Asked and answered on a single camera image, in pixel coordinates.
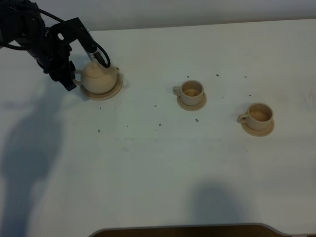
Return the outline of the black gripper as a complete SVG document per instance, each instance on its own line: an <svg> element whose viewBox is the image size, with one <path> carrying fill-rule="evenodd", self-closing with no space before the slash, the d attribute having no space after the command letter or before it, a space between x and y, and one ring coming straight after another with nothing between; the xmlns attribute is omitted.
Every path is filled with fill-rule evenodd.
<svg viewBox="0 0 316 237"><path fill-rule="evenodd" d="M63 45L57 34L45 28L43 35L30 46L27 52L45 74L50 75L53 81L59 81L67 91L76 88L74 65L69 61L69 47Z"/></svg>

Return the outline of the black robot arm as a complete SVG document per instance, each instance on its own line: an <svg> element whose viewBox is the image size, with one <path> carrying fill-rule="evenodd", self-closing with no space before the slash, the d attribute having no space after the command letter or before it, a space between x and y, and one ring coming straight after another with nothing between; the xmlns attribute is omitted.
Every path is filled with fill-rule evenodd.
<svg viewBox="0 0 316 237"><path fill-rule="evenodd" d="M0 46L28 52L55 82L66 90L76 88L75 66L69 60L68 44L45 26L38 5L29 0L0 2Z"/></svg>

